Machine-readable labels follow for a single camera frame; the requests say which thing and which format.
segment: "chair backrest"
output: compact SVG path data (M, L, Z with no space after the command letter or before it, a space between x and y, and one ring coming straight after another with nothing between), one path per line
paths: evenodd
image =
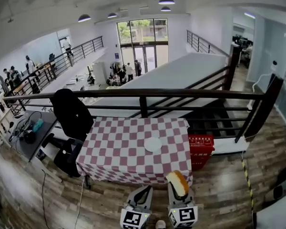
M93 125L93 118L84 103L70 89L58 90L50 101L64 133L71 138L85 141Z

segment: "shoe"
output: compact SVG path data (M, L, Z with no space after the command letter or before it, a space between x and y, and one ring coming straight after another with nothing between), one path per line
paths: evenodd
M159 220L156 223L156 229L165 229L166 228L166 224L164 220Z

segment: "hazard tape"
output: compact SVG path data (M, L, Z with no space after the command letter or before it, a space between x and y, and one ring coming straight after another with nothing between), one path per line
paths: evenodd
M245 165L245 162L244 160L242 159L242 165L243 165L243 168L244 168L244 171L245 171L245 176L246 176L246 179L247 179L247 183L248 183L248 187L249 187L249 191L250 191L250 198L251 198L251 210L253 211L253 207L254 207L254 202L253 202L253 191L252 191L252 188L251 188L251 184L250 184L250 180L249 180L249 176L248 176L248 171L246 169L246 165Z

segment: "fluorescent light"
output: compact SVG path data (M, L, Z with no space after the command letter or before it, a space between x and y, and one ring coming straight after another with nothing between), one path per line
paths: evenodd
M246 15L246 16L249 16L249 17L252 18L252 19L255 19L255 16L253 16L253 15L251 15L251 14L249 14L249 13L245 13L245 15Z
M159 0L159 4L175 4L174 0Z
M91 20L91 17L88 14L82 14L79 18L78 18L78 23L79 22L83 22L83 21L88 21Z
M117 15L115 13L108 14L108 18L114 18L114 17L117 17Z
M169 11L171 11L171 9L167 6L164 6L163 8L161 8L161 11L162 12L169 12Z

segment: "red and white checkered tablecloth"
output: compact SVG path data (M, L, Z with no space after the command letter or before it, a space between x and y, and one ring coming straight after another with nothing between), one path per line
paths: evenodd
M77 157L77 169L93 180L129 183L166 183L166 174L180 170L192 184L188 122L171 118L97 117ZM144 148L144 140L157 137L162 147Z

